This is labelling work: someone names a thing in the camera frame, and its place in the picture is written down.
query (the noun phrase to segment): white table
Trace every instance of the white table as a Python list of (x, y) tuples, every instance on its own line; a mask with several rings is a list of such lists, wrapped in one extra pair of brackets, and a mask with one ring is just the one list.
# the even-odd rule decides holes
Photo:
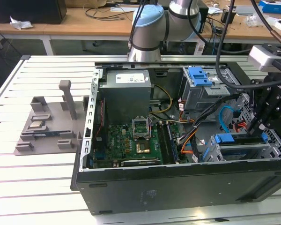
[[(205, 57), (167, 56), (166, 60)], [(251, 78), (262, 78), (245, 57), (237, 60)], [(74, 153), (38, 156), (13, 155), (19, 134), (31, 110), (33, 96), (47, 102), (61, 101), (61, 79), (70, 79), (74, 100), (89, 94), (94, 61), (125, 61), (124, 56), (32, 56), (21, 60), (0, 89), (0, 225), (73, 224), (281, 224), (281, 190), (259, 203), (222, 205), (179, 210), (163, 210), (93, 217), (79, 192), (70, 190)]]

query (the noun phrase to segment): wooden desk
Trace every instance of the wooden desk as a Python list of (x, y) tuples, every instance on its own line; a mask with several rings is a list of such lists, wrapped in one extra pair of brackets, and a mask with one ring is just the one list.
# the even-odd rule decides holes
[[(230, 2), (220, 0), (220, 8), (229, 5)], [(249, 0), (236, 0), (236, 5), (250, 5)], [(98, 12), (96, 16), (110, 16), (119, 12)], [(133, 13), (126, 14), (132, 19)], [(281, 18), (281, 15), (270, 15), (272, 17)], [(128, 40), (132, 22), (125, 16), (120, 16), (122, 20), (118, 21), (100, 21), (87, 17), (82, 8), (68, 8), (67, 15), (61, 24), (34, 24), (34, 28), (16, 30), (9, 24), (0, 24), (0, 32), (6, 38), (17, 39), (41, 39), (48, 55), (54, 55), (50, 40)], [(214, 19), (220, 20), (221, 15), (212, 16)], [(263, 27), (249, 28), (245, 23), (245, 16), (235, 16), (233, 23), (229, 26), (225, 43), (247, 43), (261, 44), (264, 42), (277, 43), (268, 30)], [(210, 38), (211, 28), (206, 23), (202, 36)], [(197, 43), (196, 49), (201, 49), (203, 42), (194, 37), (190, 40)]]
[[(121, 12), (96, 13), (97, 17), (116, 15)], [(126, 14), (132, 20), (133, 12)], [(132, 22), (125, 16), (120, 15), (122, 20), (101, 21), (87, 17), (82, 8), (68, 8), (67, 15), (60, 25), (48, 24), (44, 28), (44, 34), (49, 35), (94, 35), (94, 36), (129, 36)]]

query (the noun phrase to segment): blue cable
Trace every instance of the blue cable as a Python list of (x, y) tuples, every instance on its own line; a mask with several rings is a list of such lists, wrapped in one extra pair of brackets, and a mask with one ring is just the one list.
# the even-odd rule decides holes
[(228, 130), (228, 128), (226, 127), (226, 125), (224, 124), (224, 122), (223, 122), (223, 119), (222, 119), (222, 112), (223, 112), (223, 110), (224, 109), (230, 109), (232, 112), (235, 112), (235, 110), (231, 107), (231, 106), (228, 106), (228, 105), (225, 105), (225, 106), (223, 106), (223, 108), (220, 110), (220, 113), (219, 113), (219, 122), (220, 122), (220, 125), (222, 126), (222, 128), (224, 129), (224, 131), (226, 132), (226, 133), (229, 133), (229, 130)]

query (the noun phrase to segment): blue latch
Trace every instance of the blue latch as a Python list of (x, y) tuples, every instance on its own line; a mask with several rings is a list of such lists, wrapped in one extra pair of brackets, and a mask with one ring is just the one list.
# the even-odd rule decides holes
[(234, 138), (231, 134), (217, 134), (214, 136), (216, 143), (231, 143), (234, 142)]
[(267, 143), (267, 141), (268, 141), (268, 136), (266, 135), (266, 133), (262, 133), (261, 134), (261, 138), (263, 139), (263, 141), (265, 142), (265, 143)]
[(194, 86), (212, 86), (212, 82), (207, 78), (207, 74), (203, 71), (202, 67), (189, 67), (188, 72)]

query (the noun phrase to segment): blue box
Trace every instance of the blue box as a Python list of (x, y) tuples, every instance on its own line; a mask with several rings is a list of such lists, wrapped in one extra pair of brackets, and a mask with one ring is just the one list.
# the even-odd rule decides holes
[(259, 6), (263, 6), (262, 12), (264, 13), (281, 14), (281, 1), (275, 1), (274, 3), (260, 1)]

